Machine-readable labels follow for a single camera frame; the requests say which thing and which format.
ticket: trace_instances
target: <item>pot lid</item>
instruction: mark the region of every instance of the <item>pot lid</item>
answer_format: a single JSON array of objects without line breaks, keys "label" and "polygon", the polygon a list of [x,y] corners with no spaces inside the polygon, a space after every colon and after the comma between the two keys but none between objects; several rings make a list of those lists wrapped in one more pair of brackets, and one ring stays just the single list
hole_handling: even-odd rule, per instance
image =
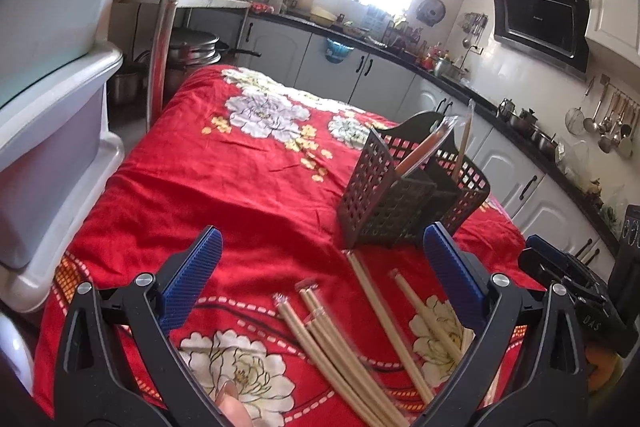
[{"label": "pot lid", "polygon": [[169,49],[179,50],[182,48],[190,48],[199,50],[203,48],[213,48],[219,39],[220,37],[213,33],[199,32],[188,28],[174,28],[171,32],[171,39],[169,40]]}]

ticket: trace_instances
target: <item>cabinet door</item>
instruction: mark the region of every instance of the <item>cabinet door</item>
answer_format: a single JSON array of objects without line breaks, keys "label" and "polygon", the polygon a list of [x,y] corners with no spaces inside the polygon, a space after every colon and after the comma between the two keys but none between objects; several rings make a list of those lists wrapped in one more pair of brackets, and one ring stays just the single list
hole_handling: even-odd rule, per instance
[{"label": "cabinet door", "polygon": [[586,37],[602,58],[608,52],[612,59],[617,54],[640,66],[640,0],[591,0]]},{"label": "cabinet door", "polygon": [[435,111],[440,102],[443,102],[440,105],[442,110],[446,101],[447,94],[443,90],[416,74],[394,120],[403,122],[419,112]]},{"label": "cabinet door", "polygon": [[581,261],[596,272],[604,282],[609,282],[609,276],[616,262],[601,239],[597,241],[591,251],[581,258]]},{"label": "cabinet door", "polygon": [[[447,114],[460,114],[462,116],[466,116],[467,106],[464,103],[452,97],[447,99],[447,103],[449,102],[451,102],[452,105],[447,111]],[[473,120],[471,121],[471,131],[469,131],[469,140],[466,143],[465,151],[465,155],[471,158],[474,163],[476,154],[493,128],[494,127],[489,122],[483,120],[478,115],[474,115]],[[457,128],[454,130],[456,135],[456,147],[458,147],[458,149],[460,149],[463,131],[463,128]]]},{"label": "cabinet door", "polygon": [[393,120],[414,76],[402,66],[369,55],[349,103]]},{"label": "cabinet door", "polygon": [[241,39],[241,47],[262,57],[239,55],[238,65],[260,71],[273,80],[293,87],[305,56],[311,33],[259,19],[249,19]]},{"label": "cabinet door", "polygon": [[484,173],[491,192],[510,217],[542,181],[543,172],[496,129],[484,140],[474,163]]},{"label": "cabinet door", "polygon": [[365,67],[367,54],[354,50],[340,63],[327,60],[326,37],[313,35],[296,81],[296,89],[322,98],[349,102],[353,88]]},{"label": "cabinet door", "polygon": [[588,253],[599,240],[598,234],[575,203],[555,181],[546,177],[513,217],[522,235],[538,234],[559,250],[576,255]]}]

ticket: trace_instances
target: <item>black countertop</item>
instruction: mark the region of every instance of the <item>black countertop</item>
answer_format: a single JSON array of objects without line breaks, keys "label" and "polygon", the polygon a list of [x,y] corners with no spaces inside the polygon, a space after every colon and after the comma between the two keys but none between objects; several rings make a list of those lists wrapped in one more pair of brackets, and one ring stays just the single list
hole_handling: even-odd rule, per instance
[{"label": "black countertop", "polygon": [[309,31],[314,34],[329,37],[331,39],[338,38],[343,44],[347,44],[360,51],[367,52],[369,54],[386,58],[390,62],[405,67],[407,70],[413,71],[415,74],[420,75],[425,80],[428,80],[435,86],[438,86],[441,90],[450,94],[460,102],[467,104],[469,99],[472,98],[476,102],[476,114],[483,120],[486,120],[494,128],[496,128],[502,135],[504,135],[511,143],[513,143],[527,158],[529,158],[540,170],[547,174],[553,181],[555,181],[564,192],[571,198],[575,205],[584,214],[591,226],[598,232],[598,235],[603,240],[606,247],[611,254],[616,257],[618,254],[619,243],[616,236],[611,232],[607,224],[600,217],[596,207],[585,197],[582,191],[573,185],[562,174],[560,169],[555,163],[549,161],[542,153],[535,147],[530,140],[527,140],[517,132],[515,132],[505,121],[496,117],[497,108],[487,99],[483,98],[480,94],[468,87],[462,86],[449,80],[444,80],[428,71],[403,60],[401,57],[394,55],[373,44],[363,42],[358,39],[354,39],[344,33],[335,30],[334,28],[324,28],[304,20],[299,17],[272,15],[272,14],[251,14],[251,17],[269,20],[284,24],[287,26],[293,26],[302,30]]}]

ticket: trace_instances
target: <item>cabinet handle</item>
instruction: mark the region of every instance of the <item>cabinet handle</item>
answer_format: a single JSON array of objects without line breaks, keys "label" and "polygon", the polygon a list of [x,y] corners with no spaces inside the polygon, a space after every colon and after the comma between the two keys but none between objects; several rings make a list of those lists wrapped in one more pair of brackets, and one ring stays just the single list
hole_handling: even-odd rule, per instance
[{"label": "cabinet handle", "polygon": [[591,261],[593,261],[598,256],[599,253],[600,253],[600,248],[596,248],[595,253],[591,256],[590,260],[584,263],[584,265],[589,266],[591,264]]},{"label": "cabinet handle", "polygon": [[249,31],[246,33],[246,38],[244,39],[244,42],[249,42],[249,37],[251,37],[251,30],[254,29],[254,23],[250,22],[249,23]]},{"label": "cabinet handle", "polygon": [[529,187],[531,186],[531,184],[537,179],[538,179],[537,176],[533,176],[532,179],[529,180],[529,183],[527,183],[527,185],[523,188],[522,193],[520,194],[520,201],[524,199],[524,195],[527,193],[527,190],[529,190]]},{"label": "cabinet handle", "polygon": [[587,241],[587,243],[586,243],[582,248],[580,248],[580,250],[578,250],[578,253],[577,253],[577,254],[575,254],[575,258],[576,258],[576,259],[578,259],[578,260],[580,260],[580,256],[582,255],[582,252],[583,252],[583,251],[585,251],[585,250],[587,249],[587,247],[588,247],[591,243],[593,243],[593,239],[591,239],[591,238],[590,238],[590,239]]},{"label": "cabinet handle", "polygon": [[367,71],[365,71],[364,76],[367,76],[369,74],[369,71],[371,71],[372,66],[373,66],[373,58],[369,61],[369,67],[367,68]]}]

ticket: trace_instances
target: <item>hanging utensil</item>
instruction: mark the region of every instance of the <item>hanging utensil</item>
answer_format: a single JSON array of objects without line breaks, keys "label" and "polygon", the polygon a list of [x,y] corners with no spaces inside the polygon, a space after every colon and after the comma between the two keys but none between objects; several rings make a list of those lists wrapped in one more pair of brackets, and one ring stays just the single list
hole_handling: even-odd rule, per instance
[{"label": "hanging utensil", "polygon": [[637,107],[635,107],[634,118],[631,121],[631,126],[633,127],[633,130],[631,131],[631,134],[628,134],[622,139],[622,141],[620,142],[620,145],[618,146],[618,153],[623,158],[627,158],[627,159],[631,158],[632,154],[634,153],[633,140],[634,140],[634,136],[636,135],[636,129],[638,128],[638,121],[640,121],[640,110]]},{"label": "hanging utensil", "polygon": [[622,110],[620,111],[620,113],[624,112],[624,108],[626,107],[626,99],[623,100],[622,97],[620,97],[620,95],[618,93],[616,93],[614,95],[614,97],[616,98],[616,104],[613,108],[613,111],[611,111],[611,114],[609,115],[609,119],[605,119],[602,122],[602,127],[598,126],[598,128],[600,129],[607,129],[602,136],[600,136],[600,139],[598,140],[598,147],[600,147],[600,150],[602,152],[604,152],[605,154],[609,154],[611,152],[612,149],[612,139],[614,136],[613,131],[615,130],[615,128],[618,126],[618,122],[616,122],[615,124],[613,123],[613,114],[618,114],[618,108],[620,107],[620,101],[622,100]]},{"label": "hanging utensil", "polygon": [[611,97],[611,103],[609,104],[609,111],[607,112],[607,116],[598,124],[598,131],[601,135],[607,134],[611,131],[613,127],[613,113],[616,111],[618,107],[618,100],[620,99],[619,92],[615,92]]},{"label": "hanging utensil", "polygon": [[598,124],[596,123],[596,118],[598,117],[598,111],[600,110],[602,101],[607,96],[608,90],[609,90],[609,84],[606,84],[604,86],[604,89],[602,90],[602,95],[600,96],[600,100],[598,101],[598,105],[596,106],[596,112],[593,114],[593,118],[584,119],[584,123],[582,124],[582,126],[584,127],[585,131],[587,131],[589,134],[595,134],[596,131],[598,130]]},{"label": "hanging utensil", "polygon": [[566,112],[564,115],[564,125],[566,126],[567,131],[569,131],[574,136],[578,136],[584,131],[584,114],[582,112],[582,104],[589,96],[591,92],[591,87],[596,81],[596,77],[594,76],[591,79],[589,87],[587,87],[587,91],[584,93],[584,97],[582,97],[582,102],[580,102],[580,107],[573,107]]}]

